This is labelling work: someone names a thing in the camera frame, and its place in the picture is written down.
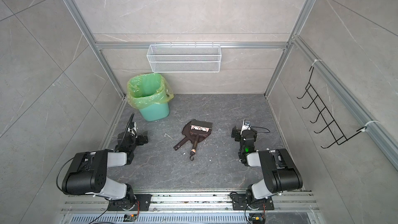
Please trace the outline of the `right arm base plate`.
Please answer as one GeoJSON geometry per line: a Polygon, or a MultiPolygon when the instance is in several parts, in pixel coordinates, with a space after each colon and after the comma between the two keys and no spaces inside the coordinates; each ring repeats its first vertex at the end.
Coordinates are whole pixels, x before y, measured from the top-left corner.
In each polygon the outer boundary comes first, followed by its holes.
{"type": "Polygon", "coordinates": [[[236,192],[230,193],[229,197],[232,200],[232,206],[235,211],[240,211],[240,210],[272,211],[275,209],[272,198],[264,198],[256,200],[249,198],[245,194],[238,194],[236,192]]]}

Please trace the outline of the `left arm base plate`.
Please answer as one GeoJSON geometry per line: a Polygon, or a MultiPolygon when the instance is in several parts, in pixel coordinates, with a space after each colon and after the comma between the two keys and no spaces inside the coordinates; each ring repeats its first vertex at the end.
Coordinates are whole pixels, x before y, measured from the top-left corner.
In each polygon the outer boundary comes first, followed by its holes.
{"type": "Polygon", "coordinates": [[[152,195],[151,194],[137,194],[134,198],[128,197],[112,201],[108,211],[148,211],[152,195]]]}

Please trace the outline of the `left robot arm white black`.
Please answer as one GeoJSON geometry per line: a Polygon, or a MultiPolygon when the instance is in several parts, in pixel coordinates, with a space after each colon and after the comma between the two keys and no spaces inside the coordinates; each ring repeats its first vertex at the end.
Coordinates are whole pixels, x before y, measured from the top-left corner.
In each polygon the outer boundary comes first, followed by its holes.
{"type": "Polygon", "coordinates": [[[118,135],[118,144],[114,149],[79,152],[71,162],[62,183],[56,178],[57,188],[65,195],[94,196],[106,199],[113,211],[130,211],[140,208],[132,186],[119,183],[107,176],[109,168],[130,165],[135,157],[137,146],[148,143],[147,132],[137,133],[134,114],[127,122],[125,130],[118,135]]]}

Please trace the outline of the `dark brown dustpan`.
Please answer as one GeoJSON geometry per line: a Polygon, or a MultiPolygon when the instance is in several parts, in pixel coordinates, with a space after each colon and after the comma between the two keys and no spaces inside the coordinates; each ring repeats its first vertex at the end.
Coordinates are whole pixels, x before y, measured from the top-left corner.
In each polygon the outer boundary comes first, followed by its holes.
{"type": "Polygon", "coordinates": [[[194,137],[190,136],[189,133],[189,123],[187,123],[183,130],[182,130],[182,135],[184,136],[184,138],[177,144],[175,145],[173,148],[174,150],[178,150],[181,146],[183,146],[186,142],[190,141],[193,144],[194,141],[194,137]]]}

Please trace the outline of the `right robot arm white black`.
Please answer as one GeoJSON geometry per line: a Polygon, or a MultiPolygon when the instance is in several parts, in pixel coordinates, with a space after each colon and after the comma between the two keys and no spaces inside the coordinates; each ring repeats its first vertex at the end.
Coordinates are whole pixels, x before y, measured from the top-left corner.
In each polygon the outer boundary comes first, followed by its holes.
{"type": "Polygon", "coordinates": [[[284,191],[298,190],[303,187],[303,179],[285,148],[259,151],[255,148],[258,136],[257,128],[249,119],[244,119],[242,127],[232,129],[231,137],[239,142],[238,156],[247,167],[261,168],[263,178],[250,185],[245,193],[245,209],[258,208],[272,196],[284,191]]]}

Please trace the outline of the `dark brown hand brush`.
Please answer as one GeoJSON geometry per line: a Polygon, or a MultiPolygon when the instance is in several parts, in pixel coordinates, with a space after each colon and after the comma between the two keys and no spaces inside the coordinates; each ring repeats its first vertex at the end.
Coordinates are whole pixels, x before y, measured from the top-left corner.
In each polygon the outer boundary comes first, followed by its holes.
{"type": "Polygon", "coordinates": [[[194,160],[194,156],[197,153],[197,146],[200,142],[200,138],[206,139],[212,131],[212,122],[192,120],[189,122],[189,133],[191,137],[194,137],[193,146],[190,151],[190,160],[194,160]]]}

